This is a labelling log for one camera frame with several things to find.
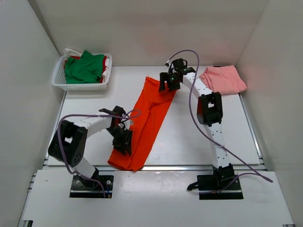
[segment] white platform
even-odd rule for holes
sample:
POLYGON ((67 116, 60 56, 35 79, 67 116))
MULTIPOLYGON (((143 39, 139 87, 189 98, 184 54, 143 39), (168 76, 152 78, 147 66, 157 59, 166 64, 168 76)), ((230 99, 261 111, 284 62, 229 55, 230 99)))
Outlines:
MULTIPOLYGON (((200 67, 199 74, 205 67, 200 67)), ((133 109, 144 85, 145 77, 159 79, 159 67, 113 67, 106 91, 68 92, 61 117, 67 114, 96 114, 99 109, 113 109, 116 105, 126 111, 133 109)), ((189 89, 185 86, 176 93, 158 133, 145 165, 211 165, 210 142, 195 128, 188 110, 189 89)), ((196 112, 197 99, 192 107, 196 112)), ((223 137, 225 145, 249 164, 259 164, 257 150, 251 136, 238 95, 223 96, 223 137)), ((85 157, 93 165, 107 166, 112 152, 112 137, 106 131, 87 139, 85 157)), ((230 157, 232 164, 241 164, 230 157)), ((52 157, 48 165, 62 166, 52 157)))
POLYGON ((274 172, 274 183, 246 176, 243 200, 200 201, 187 192, 206 172, 113 171, 111 199, 69 198, 72 176, 63 167, 39 170, 23 220, 32 227, 282 227, 293 224, 274 172))

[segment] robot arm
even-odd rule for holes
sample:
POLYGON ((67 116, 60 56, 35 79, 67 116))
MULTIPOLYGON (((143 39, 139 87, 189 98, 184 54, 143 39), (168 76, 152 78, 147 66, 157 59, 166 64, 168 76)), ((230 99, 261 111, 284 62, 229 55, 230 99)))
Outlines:
MULTIPOLYGON (((123 108, 116 106, 113 111, 99 110, 102 115, 114 115, 126 117, 123 108)), ((132 131, 129 130, 130 121, 123 121, 115 117, 85 118, 77 122, 63 121, 61 124, 61 139, 64 154, 68 165, 79 175, 98 180, 98 170, 93 167, 83 156, 86 139, 93 134, 106 129, 113 137, 114 149, 122 154, 131 155, 132 131)), ((48 148, 48 154, 57 160, 64 162, 58 142, 58 131, 55 133, 48 148)), ((93 187, 95 182, 82 181, 87 187, 93 187)))
MULTIPOLYGON (((165 82, 169 91, 180 89, 183 83, 189 89, 195 78, 195 70, 187 67, 187 61, 176 59, 169 65, 168 73, 160 74, 159 92, 165 89, 165 82)), ((197 118, 207 132, 208 137, 224 145, 222 136, 222 99, 219 92, 213 92, 200 80, 196 79, 193 94, 198 99, 197 118)), ((226 151, 215 144, 212 146, 212 164, 214 177, 218 184, 234 177, 234 170, 226 151)))

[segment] black mounting plate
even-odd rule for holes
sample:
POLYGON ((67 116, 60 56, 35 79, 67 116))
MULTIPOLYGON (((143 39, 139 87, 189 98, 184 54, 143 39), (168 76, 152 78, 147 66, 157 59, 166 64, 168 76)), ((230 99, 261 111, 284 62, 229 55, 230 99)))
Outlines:
MULTIPOLYGON (((102 186, 105 190, 105 199, 112 198, 112 190, 113 190, 113 183, 114 183, 114 176, 113 175, 99 175, 99 181, 101 182, 102 186), (109 194, 107 192, 107 185, 106 182, 110 180, 110 184, 108 185, 109 194)), ((101 187, 98 185, 95 189, 88 189, 85 187, 80 180, 78 175, 74 175, 71 182, 71 191, 70 191, 71 198, 104 198, 103 192, 101 187)))
POLYGON ((222 182, 220 186, 216 184, 215 181, 213 183, 206 183, 204 182, 210 182, 210 178, 213 177, 213 175, 198 175, 197 179, 199 182, 199 200, 242 200, 243 194, 241 190, 240 181, 237 179, 235 182, 233 182, 228 188, 226 188, 221 193, 207 193, 203 194, 202 191, 217 191, 224 187, 226 187, 231 180, 222 182))

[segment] pink towel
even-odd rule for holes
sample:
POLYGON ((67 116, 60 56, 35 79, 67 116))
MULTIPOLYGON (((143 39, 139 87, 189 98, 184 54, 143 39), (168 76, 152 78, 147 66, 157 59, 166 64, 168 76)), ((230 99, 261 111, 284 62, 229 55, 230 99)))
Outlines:
POLYGON ((209 89, 218 91, 221 95, 237 94, 247 89, 233 65, 207 67, 200 78, 209 89))

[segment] orange cloth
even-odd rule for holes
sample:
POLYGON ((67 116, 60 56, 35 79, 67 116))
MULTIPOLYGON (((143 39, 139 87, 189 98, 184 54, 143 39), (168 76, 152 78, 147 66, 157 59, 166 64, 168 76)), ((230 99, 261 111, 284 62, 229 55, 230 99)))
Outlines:
POLYGON ((141 111, 141 115, 132 119, 134 124, 130 127, 133 131, 132 156, 113 150, 108 160, 110 165, 132 171, 143 167, 176 92, 169 92, 168 89, 158 92, 159 84, 159 81, 146 77, 143 90, 134 106, 134 109, 141 111))

